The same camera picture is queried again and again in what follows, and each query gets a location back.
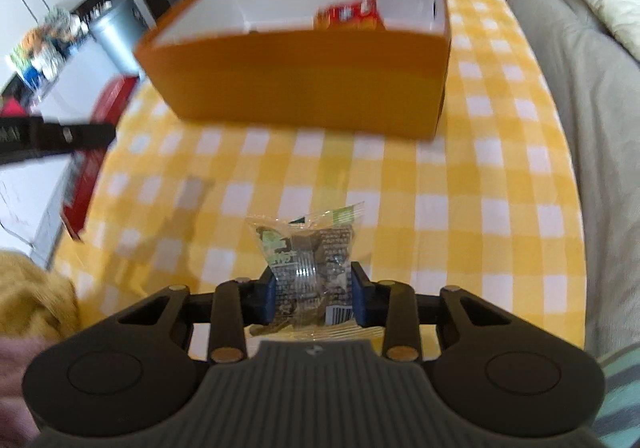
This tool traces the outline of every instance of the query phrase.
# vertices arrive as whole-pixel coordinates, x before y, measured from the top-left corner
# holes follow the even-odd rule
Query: teal striped cloth
[[[640,344],[600,359],[607,394],[591,429],[610,448],[640,447]]]

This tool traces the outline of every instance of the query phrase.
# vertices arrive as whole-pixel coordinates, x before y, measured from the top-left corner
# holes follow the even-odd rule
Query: yellow cloth
[[[73,284],[23,254],[0,251],[0,336],[63,340],[77,330]]]
[[[209,291],[257,277],[265,262],[246,215],[293,219],[364,201],[353,258],[373,279],[423,293],[460,285],[581,345],[580,208],[553,100],[504,0],[449,8],[433,142],[195,126],[143,87],[105,165],[86,243],[65,237],[57,255],[78,286],[82,322],[166,285]],[[401,110],[402,99],[389,102]]]

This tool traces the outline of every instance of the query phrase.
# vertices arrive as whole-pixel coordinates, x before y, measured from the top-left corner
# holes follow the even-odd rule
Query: copper screw
[[[418,351],[413,347],[400,345],[388,349],[386,357],[395,362],[414,362],[418,359]]]
[[[242,351],[235,347],[219,347],[211,352],[211,359],[219,364],[237,363],[243,357]]]

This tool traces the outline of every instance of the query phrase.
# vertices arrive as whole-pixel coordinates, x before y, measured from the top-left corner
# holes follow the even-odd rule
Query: orange box
[[[386,30],[313,30],[354,0],[185,0],[136,49],[181,119],[432,139],[444,102],[446,0],[377,0]]]

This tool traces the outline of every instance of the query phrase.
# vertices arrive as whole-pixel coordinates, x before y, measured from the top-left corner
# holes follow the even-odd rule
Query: ribbed gray surface
[[[487,433],[458,418],[414,364],[370,343],[263,342],[255,358],[209,370],[174,417],[121,438],[45,431],[31,448],[600,448],[586,431],[549,440]]]

